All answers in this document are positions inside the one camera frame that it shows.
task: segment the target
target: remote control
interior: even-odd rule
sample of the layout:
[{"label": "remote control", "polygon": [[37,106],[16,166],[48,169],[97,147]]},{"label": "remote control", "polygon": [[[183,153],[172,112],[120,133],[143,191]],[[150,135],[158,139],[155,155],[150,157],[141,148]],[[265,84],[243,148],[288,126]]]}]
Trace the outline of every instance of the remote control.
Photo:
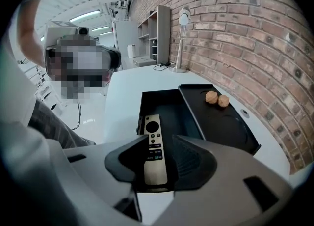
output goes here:
[{"label": "remote control", "polygon": [[144,134],[149,136],[149,151],[144,164],[147,185],[162,185],[168,181],[158,114],[145,116]]}]

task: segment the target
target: plaid pants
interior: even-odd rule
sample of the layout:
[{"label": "plaid pants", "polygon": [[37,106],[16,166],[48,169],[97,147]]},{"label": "plaid pants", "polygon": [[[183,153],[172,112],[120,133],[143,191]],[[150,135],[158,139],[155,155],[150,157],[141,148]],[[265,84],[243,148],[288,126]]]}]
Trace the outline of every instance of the plaid pants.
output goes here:
[{"label": "plaid pants", "polygon": [[63,149],[95,145],[93,141],[78,136],[38,99],[28,126],[47,139],[58,141]]}]

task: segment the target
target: camera lens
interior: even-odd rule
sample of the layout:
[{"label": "camera lens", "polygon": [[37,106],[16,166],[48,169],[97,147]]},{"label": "camera lens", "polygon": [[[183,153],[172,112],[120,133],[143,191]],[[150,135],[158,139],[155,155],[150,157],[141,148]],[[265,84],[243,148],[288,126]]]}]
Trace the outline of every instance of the camera lens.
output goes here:
[{"label": "camera lens", "polygon": [[80,35],[87,35],[87,34],[88,34],[88,30],[87,30],[86,28],[81,28],[81,29],[79,30],[79,34],[80,34]]}]

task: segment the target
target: black circular button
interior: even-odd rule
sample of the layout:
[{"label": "black circular button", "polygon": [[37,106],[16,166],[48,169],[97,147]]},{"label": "black circular button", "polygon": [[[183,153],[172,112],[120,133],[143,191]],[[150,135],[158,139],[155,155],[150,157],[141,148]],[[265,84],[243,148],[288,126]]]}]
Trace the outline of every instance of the black circular button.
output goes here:
[{"label": "black circular button", "polygon": [[159,129],[159,124],[155,121],[151,121],[146,125],[146,130],[149,133],[154,133]]}]

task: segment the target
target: ceiling light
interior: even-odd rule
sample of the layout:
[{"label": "ceiling light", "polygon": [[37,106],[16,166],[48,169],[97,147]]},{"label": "ceiling light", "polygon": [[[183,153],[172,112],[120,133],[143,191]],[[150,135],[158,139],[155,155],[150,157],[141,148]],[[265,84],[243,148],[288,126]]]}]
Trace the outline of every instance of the ceiling light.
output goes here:
[{"label": "ceiling light", "polygon": [[105,27],[101,27],[101,28],[92,29],[92,31],[97,31],[97,30],[101,30],[101,29],[105,29],[105,28],[109,28],[109,26],[105,26]]},{"label": "ceiling light", "polygon": [[110,34],[110,33],[113,33],[113,32],[111,31],[111,32],[107,32],[107,33],[102,33],[100,35],[106,35],[106,34]]},{"label": "ceiling light", "polygon": [[84,14],[84,15],[77,16],[77,17],[75,17],[75,18],[70,19],[70,22],[74,22],[74,21],[79,20],[79,19],[81,19],[81,18],[84,18],[84,17],[86,17],[86,16],[92,16],[92,15],[99,14],[99,13],[100,13],[99,10],[96,10],[96,11],[93,11],[93,12],[89,12],[89,13],[86,13],[86,14]]}]

